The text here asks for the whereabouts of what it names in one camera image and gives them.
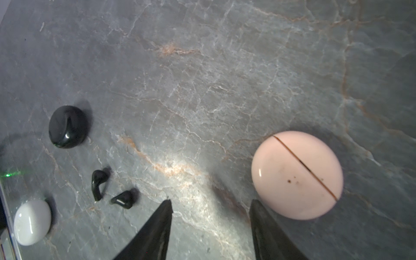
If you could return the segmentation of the pink earbud charging case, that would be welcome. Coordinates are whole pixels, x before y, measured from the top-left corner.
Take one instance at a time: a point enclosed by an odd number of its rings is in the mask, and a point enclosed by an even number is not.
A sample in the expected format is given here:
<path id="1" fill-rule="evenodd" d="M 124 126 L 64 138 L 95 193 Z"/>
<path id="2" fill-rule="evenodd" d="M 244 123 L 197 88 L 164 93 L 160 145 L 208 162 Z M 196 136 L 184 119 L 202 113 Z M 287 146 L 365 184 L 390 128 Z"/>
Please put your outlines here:
<path id="1" fill-rule="evenodd" d="M 253 156 L 251 175 L 266 205 L 295 220 L 326 214 L 343 191 L 343 172 L 335 153 L 317 137 L 299 131 L 266 139 Z"/>

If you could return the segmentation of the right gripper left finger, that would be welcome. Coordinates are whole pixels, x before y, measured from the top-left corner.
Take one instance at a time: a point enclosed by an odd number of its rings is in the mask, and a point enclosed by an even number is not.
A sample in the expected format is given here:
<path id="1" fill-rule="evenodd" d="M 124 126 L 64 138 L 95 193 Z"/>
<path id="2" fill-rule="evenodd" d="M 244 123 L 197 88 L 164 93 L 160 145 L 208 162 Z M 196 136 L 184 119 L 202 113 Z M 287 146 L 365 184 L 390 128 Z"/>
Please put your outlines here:
<path id="1" fill-rule="evenodd" d="M 116 260 L 165 260 L 172 224 L 171 200 L 164 200 Z"/>

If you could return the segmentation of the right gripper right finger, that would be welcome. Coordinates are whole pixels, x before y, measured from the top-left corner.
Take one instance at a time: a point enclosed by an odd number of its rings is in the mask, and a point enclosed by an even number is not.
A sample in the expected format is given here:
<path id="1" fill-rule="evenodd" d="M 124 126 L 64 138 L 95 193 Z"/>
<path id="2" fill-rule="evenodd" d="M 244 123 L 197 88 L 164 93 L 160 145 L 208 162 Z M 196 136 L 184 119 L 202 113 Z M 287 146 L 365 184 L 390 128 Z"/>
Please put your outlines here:
<path id="1" fill-rule="evenodd" d="M 252 200 L 249 216 L 257 260 L 308 259 L 285 234 L 259 200 Z"/>

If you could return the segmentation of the black earbud charging case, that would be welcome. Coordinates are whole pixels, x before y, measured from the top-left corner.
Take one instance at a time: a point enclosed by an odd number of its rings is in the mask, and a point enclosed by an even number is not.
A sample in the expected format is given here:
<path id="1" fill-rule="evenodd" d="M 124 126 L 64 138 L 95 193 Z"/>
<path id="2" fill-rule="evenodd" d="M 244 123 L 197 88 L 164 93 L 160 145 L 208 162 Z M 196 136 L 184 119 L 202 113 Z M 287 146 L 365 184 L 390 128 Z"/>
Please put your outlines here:
<path id="1" fill-rule="evenodd" d="M 49 121 L 49 138 L 58 148 L 73 148 L 80 145 L 88 134 L 86 114 L 75 106 L 61 106 Z"/>

